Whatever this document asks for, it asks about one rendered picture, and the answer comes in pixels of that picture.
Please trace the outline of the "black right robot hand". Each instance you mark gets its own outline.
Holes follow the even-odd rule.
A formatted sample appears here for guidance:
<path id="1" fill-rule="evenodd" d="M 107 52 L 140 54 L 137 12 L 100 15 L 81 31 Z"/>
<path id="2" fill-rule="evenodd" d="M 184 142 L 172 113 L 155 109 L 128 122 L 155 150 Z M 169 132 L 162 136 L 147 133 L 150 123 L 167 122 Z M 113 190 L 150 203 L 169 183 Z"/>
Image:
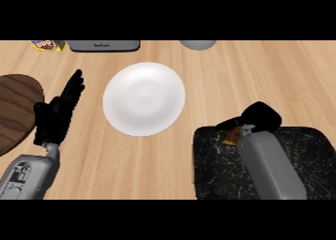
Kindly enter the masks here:
<path id="1" fill-rule="evenodd" d="M 242 116 L 220 123 L 215 129 L 230 130 L 243 125 L 255 125 L 254 132 L 274 132 L 282 125 L 282 116 L 267 103 L 258 101 L 243 111 Z"/>

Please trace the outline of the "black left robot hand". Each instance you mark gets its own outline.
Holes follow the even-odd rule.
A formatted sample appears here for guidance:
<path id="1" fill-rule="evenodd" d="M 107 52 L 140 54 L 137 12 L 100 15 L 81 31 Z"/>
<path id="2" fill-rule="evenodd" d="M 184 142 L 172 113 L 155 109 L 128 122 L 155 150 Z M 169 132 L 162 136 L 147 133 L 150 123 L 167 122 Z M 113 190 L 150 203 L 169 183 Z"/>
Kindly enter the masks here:
<path id="1" fill-rule="evenodd" d="M 54 97 L 50 103 L 35 104 L 36 145 L 62 144 L 65 141 L 84 89 L 82 70 L 79 69 L 66 84 L 62 95 Z"/>

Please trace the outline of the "brown sweet potato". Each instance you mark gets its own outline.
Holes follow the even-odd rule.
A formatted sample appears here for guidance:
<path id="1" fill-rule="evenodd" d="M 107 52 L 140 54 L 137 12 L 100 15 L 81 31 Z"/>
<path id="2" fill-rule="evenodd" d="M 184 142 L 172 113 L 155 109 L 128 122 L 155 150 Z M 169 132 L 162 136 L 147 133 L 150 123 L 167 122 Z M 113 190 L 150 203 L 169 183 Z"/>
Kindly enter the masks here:
<path id="1" fill-rule="evenodd" d="M 224 135 L 223 142 L 229 145 L 236 145 L 242 136 L 242 127 L 230 129 Z"/>

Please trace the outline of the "black marble tray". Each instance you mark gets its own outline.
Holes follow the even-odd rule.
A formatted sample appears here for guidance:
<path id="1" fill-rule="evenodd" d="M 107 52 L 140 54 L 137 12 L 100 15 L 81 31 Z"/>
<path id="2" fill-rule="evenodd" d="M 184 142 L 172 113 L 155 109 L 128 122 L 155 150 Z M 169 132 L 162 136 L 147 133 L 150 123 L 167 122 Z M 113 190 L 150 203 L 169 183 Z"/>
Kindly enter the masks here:
<path id="1" fill-rule="evenodd" d="M 313 127 L 274 132 L 302 179 L 308 200 L 336 200 L 336 150 Z M 193 135 L 195 187 L 199 200 L 258 200 L 258 190 L 237 148 L 224 131 L 200 127 Z"/>

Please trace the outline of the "white oval plate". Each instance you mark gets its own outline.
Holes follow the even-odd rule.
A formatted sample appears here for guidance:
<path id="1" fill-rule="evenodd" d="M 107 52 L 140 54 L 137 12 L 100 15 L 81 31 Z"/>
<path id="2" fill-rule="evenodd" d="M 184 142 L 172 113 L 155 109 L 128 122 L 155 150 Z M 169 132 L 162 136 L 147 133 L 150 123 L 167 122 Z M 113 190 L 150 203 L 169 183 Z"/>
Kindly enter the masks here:
<path id="1" fill-rule="evenodd" d="M 186 85 L 167 65 L 138 63 L 115 75 L 103 94 L 103 111 L 124 134 L 156 135 L 174 125 L 184 107 Z"/>

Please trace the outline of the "dark round wooden board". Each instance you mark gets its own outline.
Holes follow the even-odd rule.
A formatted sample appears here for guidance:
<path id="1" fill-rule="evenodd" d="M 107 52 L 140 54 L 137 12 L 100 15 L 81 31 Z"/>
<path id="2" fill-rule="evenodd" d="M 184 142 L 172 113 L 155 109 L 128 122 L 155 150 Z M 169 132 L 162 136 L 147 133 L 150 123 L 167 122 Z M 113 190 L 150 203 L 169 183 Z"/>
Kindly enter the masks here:
<path id="1" fill-rule="evenodd" d="M 0 76 L 0 157 L 35 129 L 35 104 L 45 101 L 41 82 L 29 75 Z"/>

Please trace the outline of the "yellow printed box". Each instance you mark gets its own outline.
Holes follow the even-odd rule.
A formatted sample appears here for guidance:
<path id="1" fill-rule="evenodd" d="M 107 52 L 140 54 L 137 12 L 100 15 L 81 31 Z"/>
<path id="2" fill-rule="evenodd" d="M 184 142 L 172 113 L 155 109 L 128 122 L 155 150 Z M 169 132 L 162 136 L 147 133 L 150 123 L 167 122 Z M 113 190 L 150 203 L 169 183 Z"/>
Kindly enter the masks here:
<path id="1" fill-rule="evenodd" d="M 62 52 L 65 49 L 65 40 L 32 40 L 35 49 L 42 52 Z"/>

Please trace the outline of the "grey flat appliance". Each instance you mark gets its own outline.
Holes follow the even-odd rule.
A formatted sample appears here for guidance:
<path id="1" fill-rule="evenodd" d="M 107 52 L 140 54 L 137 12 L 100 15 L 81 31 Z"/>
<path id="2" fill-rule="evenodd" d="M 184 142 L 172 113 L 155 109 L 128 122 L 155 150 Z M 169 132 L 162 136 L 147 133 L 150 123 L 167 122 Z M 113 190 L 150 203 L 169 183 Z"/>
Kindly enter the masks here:
<path id="1" fill-rule="evenodd" d="M 69 40 L 73 52 L 116 53 L 135 52 L 141 48 L 140 40 Z"/>

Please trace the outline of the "grey rounded object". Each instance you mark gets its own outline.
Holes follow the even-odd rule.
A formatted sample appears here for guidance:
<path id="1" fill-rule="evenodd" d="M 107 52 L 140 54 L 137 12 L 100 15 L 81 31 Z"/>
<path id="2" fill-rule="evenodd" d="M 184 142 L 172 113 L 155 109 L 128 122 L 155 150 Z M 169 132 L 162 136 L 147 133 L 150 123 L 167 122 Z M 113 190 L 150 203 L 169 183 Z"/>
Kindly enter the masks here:
<path id="1" fill-rule="evenodd" d="M 183 40 L 183 45 L 196 51 L 208 50 L 217 43 L 215 40 Z"/>

